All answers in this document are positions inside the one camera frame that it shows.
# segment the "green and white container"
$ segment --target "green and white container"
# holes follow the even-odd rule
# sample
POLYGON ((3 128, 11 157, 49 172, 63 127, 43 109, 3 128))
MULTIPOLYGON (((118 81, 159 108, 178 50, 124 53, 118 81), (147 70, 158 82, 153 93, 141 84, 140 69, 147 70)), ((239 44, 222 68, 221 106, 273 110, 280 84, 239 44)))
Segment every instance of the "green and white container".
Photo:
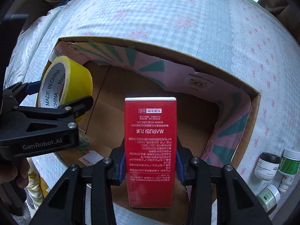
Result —
POLYGON ((256 196, 261 203, 265 212, 268 212, 280 200, 280 193, 278 189, 272 184, 269 184, 262 192, 256 196))
POLYGON ((300 165, 300 152, 284 149, 278 171, 286 176, 295 176, 300 165))

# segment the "green label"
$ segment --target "green label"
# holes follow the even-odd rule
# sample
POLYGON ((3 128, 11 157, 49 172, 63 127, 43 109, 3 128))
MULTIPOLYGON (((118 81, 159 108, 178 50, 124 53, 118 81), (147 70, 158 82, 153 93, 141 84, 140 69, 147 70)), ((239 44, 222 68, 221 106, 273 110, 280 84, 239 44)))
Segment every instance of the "green label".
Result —
POLYGON ((283 173, 294 175, 297 173, 300 165, 300 161, 291 160, 285 157, 282 157, 279 170, 283 173))

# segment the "black lid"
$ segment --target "black lid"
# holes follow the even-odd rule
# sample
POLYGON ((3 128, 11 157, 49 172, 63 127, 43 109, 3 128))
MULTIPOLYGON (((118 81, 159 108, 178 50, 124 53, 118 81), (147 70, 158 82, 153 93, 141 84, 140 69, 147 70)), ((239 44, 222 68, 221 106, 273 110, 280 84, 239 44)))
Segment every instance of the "black lid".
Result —
POLYGON ((274 164, 280 163, 280 156, 268 152, 263 152, 262 154, 260 154, 259 158, 266 162, 274 164))

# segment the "white jar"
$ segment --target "white jar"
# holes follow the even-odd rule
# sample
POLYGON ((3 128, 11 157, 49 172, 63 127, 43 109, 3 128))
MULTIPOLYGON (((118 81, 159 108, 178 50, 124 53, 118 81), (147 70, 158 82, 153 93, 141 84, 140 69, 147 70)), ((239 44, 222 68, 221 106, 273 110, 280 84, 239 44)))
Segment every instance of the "white jar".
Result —
POLYGON ((278 189, 272 184, 269 184, 262 192, 256 196, 265 212, 268 212, 280 200, 278 189))
POLYGON ((287 191, 287 189, 290 187, 290 185, 293 183, 293 181, 294 181, 294 176, 283 175, 281 184, 278 187, 278 190, 282 193, 285 193, 287 191))
POLYGON ((284 149, 279 165, 279 172, 286 176, 295 176, 300 165, 300 152, 293 149, 284 149))
POLYGON ((257 161, 254 174, 262 180, 272 180, 277 172, 280 156, 263 152, 257 161))

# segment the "white jar with black lid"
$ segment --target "white jar with black lid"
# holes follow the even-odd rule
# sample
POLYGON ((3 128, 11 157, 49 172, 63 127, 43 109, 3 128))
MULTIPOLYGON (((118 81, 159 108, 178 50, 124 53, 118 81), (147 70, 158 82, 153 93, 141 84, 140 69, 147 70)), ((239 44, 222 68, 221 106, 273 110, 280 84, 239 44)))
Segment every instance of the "white jar with black lid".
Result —
POLYGON ((257 161, 254 174, 262 180, 272 180, 277 172, 280 163, 280 156, 263 152, 257 161))

